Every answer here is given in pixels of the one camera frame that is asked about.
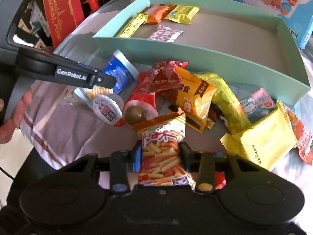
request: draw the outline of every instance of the green box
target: green box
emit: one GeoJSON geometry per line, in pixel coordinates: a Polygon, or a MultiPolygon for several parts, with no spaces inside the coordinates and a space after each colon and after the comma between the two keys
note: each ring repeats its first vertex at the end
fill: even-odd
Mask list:
{"type": "MultiPolygon", "coordinates": [[[[160,25],[163,24],[173,22],[165,19],[160,25]]],[[[284,20],[232,0],[136,0],[94,38],[106,58],[119,49],[136,63],[153,65],[165,59],[187,61],[186,69],[192,73],[215,72],[228,84],[246,90],[263,87],[270,96],[289,106],[294,106],[310,90],[302,57],[284,20]],[[147,36],[133,38],[144,36],[143,32],[137,34],[141,29],[150,31],[157,27],[148,25],[142,25],[132,38],[114,37],[151,4],[192,5],[199,6],[200,11],[190,25],[171,25],[184,29],[175,43],[153,41],[146,39],[147,36]],[[194,43],[197,39],[202,39],[200,45],[194,43]]]]}

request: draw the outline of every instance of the black cable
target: black cable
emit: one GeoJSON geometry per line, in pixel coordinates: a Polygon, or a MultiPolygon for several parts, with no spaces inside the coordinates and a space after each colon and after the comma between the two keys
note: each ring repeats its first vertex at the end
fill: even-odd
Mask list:
{"type": "Polygon", "coordinates": [[[0,166],[0,171],[2,171],[10,179],[14,180],[14,177],[12,177],[9,173],[7,173],[4,169],[2,169],[1,166],[0,166]]]}

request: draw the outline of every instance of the finger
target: finger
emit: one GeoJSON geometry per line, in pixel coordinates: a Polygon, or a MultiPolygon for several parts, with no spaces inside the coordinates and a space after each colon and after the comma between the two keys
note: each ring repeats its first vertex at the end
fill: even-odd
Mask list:
{"type": "Polygon", "coordinates": [[[4,101],[0,99],[0,112],[3,110],[3,108],[4,108],[4,101]]]}
{"type": "Polygon", "coordinates": [[[26,104],[26,105],[30,105],[32,103],[32,91],[31,90],[28,90],[24,96],[23,96],[23,102],[26,104]]]}
{"type": "Polygon", "coordinates": [[[23,121],[23,118],[25,116],[25,109],[26,109],[26,104],[23,102],[23,100],[20,100],[18,104],[16,105],[16,108],[12,115],[12,121],[13,121],[15,128],[20,127],[23,121]]]}
{"type": "Polygon", "coordinates": [[[13,136],[15,125],[12,119],[9,119],[4,125],[0,126],[0,144],[8,143],[13,136]]]}

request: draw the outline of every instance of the white floor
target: white floor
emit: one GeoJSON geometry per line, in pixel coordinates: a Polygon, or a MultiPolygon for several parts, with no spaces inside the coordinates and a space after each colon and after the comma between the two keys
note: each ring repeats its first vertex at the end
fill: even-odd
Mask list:
{"type": "MultiPolygon", "coordinates": [[[[20,130],[15,130],[8,144],[1,144],[0,166],[11,176],[15,177],[33,146],[20,130]]],[[[6,205],[7,194],[12,180],[0,171],[0,207],[6,205]]]]}

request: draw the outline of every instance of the red box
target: red box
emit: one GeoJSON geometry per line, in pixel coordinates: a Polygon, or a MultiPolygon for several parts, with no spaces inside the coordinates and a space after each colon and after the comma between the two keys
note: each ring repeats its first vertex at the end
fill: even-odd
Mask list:
{"type": "Polygon", "coordinates": [[[84,20],[80,0],[43,0],[51,38],[55,47],[84,20]]]}

